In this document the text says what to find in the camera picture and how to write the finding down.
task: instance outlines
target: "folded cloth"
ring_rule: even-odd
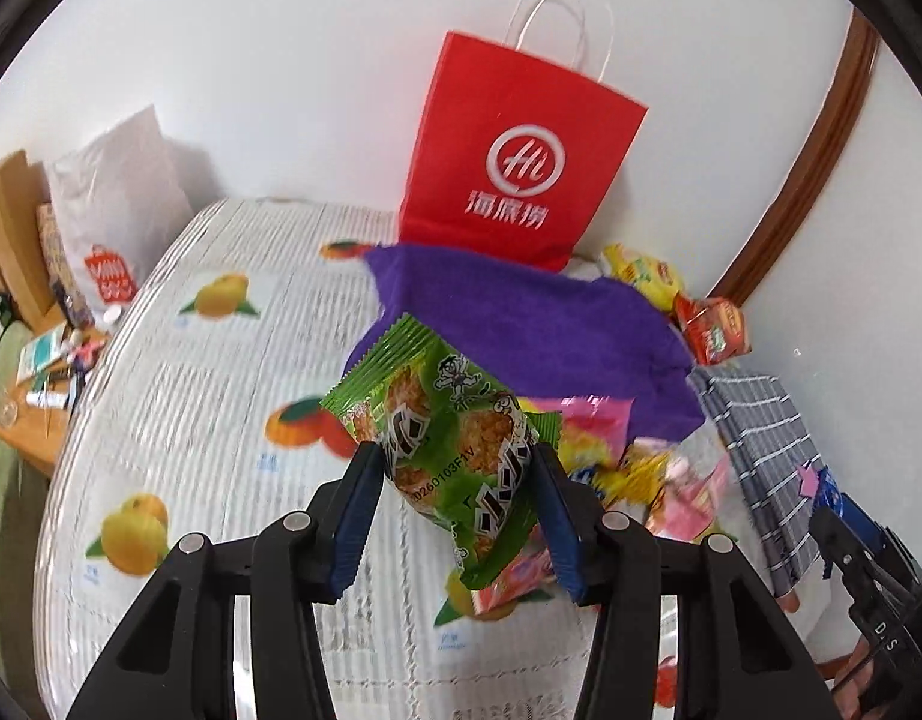
[[[728,449],[781,597],[818,559],[808,533],[813,499],[801,494],[799,469],[820,471],[821,456],[775,376],[731,361],[696,367],[690,383]]]
[[[404,313],[515,391],[634,399],[628,436],[680,442],[704,418],[685,377],[693,361],[662,314],[612,279],[576,281],[474,252],[400,244],[363,255],[381,319],[347,370]]]

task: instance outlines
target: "white circle logo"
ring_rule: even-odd
[[[492,144],[486,163],[491,183],[512,197],[533,197],[554,186],[565,170],[565,148],[537,124],[511,127]]]

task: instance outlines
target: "white plastic bag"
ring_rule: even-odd
[[[99,316],[128,303],[191,220],[152,107],[46,169],[64,255]]]

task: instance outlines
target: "white bag handle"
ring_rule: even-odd
[[[504,33],[504,45],[509,45],[511,41],[511,30],[515,25],[515,18],[517,18],[517,12],[520,11],[520,6],[525,4],[525,0],[518,0],[517,5],[515,5],[515,11],[511,14],[511,20],[508,22],[508,28]],[[584,50],[584,38],[585,38],[585,10],[584,7],[581,7],[581,32],[578,35],[578,45],[574,49],[574,58],[571,60],[571,69],[575,71],[580,71],[581,69],[581,52]]]
[[[541,0],[537,5],[534,6],[534,10],[531,11],[531,15],[527,17],[525,26],[520,30],[520,34],[517,35],[517,42],[515,44],[515,50],[520,50],[522,43],[525,42],[525,33],[527,33],[528,28],[531,26],[534,17],[538,15],[538,11],[541,10],[541,6],[548,0]],[[604,79],[604,73],[608,69],[608,62],[611,60],[611,50],[615,45],[615,11],[611,9],[611,5],[608,4],[607,0],[599,0],[604,5],[605,10],[608,11],[608,17],[611,19],[611,42],[608,44],[608,55],[604,57],[604,64],[601,66],[601,73],[597,76],[597,81],[600,83]]]

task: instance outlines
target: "gray checkered cloth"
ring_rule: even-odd
[[[791,396],[774,376],[737,362],[696,367],[688,377],[717,425],[765,547],[775,596],[785,595],[818,558],[808,534],[812,500],[797,469],[823,466]]]

